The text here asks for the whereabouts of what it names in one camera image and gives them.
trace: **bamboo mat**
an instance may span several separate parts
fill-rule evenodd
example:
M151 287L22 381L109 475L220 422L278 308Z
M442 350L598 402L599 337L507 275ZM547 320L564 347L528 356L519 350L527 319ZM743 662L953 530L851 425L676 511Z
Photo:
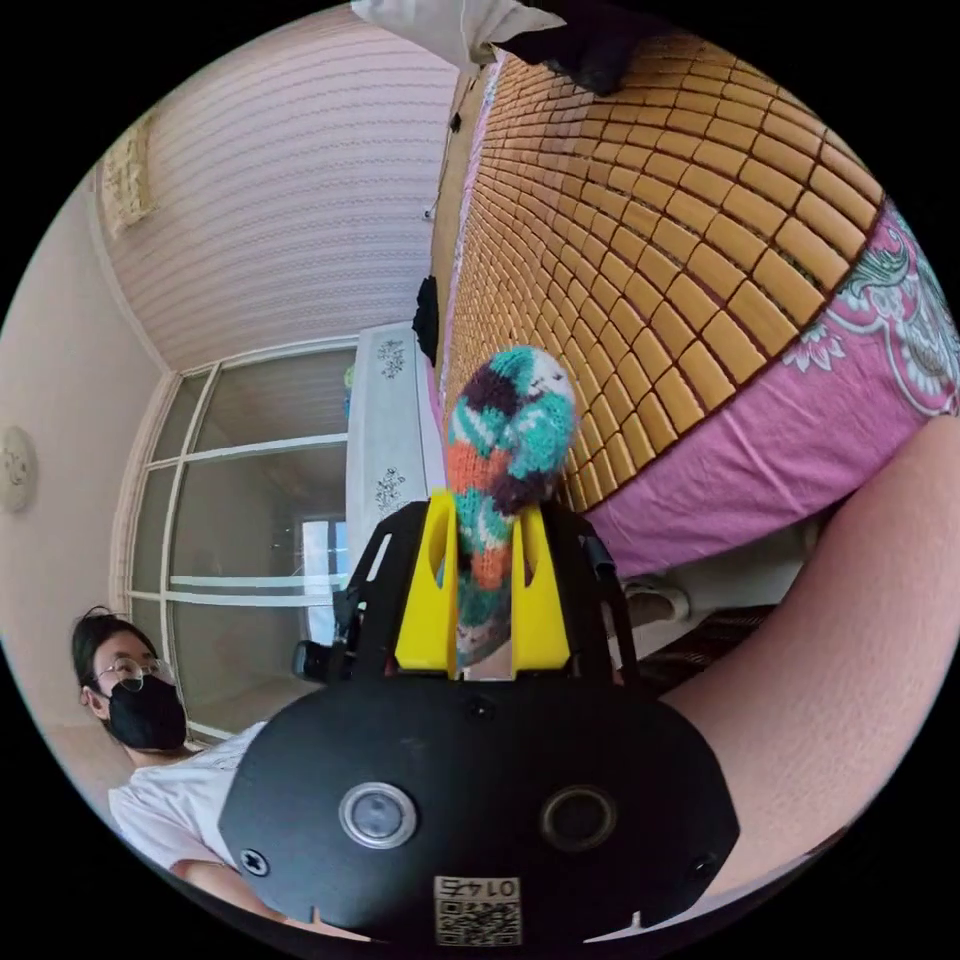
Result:
M465 227L446 416L533 344L581 417L561 496L589 509L736 396L816 320L883 192L803 104L689 35L592 94L510 57Z

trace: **black face mask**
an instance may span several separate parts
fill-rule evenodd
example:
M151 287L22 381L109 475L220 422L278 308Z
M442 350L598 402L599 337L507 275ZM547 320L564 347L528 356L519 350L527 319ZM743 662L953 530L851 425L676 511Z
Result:
M110 732L132 750L176 750L187 739L177 688L146 676L139 690L117 684L110 694Z

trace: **black cloth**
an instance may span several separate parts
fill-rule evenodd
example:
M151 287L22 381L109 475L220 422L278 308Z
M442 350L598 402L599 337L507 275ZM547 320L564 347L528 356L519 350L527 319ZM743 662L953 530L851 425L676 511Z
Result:
M417 293L417 313L413 318L413 332L417 343L430 365L437 365L437 346L440 341L440 306L437 300L437 278L427 277Z
M672 29L656 17L603 0L535 0L525 6L554 13L566 23L519 33L498 46L531 66L547 64L597 96L620 89L639 42Z

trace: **wall clock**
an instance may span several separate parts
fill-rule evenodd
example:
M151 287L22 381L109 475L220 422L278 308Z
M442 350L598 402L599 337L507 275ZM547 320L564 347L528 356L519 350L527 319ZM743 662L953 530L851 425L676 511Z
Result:
M26 509L37 489L37 457L30 437L19 427L0 436L0 510Z

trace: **black hair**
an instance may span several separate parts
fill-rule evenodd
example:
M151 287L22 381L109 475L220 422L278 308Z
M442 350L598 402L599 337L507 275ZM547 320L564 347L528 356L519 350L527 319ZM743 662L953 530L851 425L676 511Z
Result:
M100 693L100 681L93 669L97 651L118 633L132 633L156 657L157 650L151 639L132 623L111 613L106 607L92 607L73 627L70 652L73 656L73 672L80 688L90 687Z

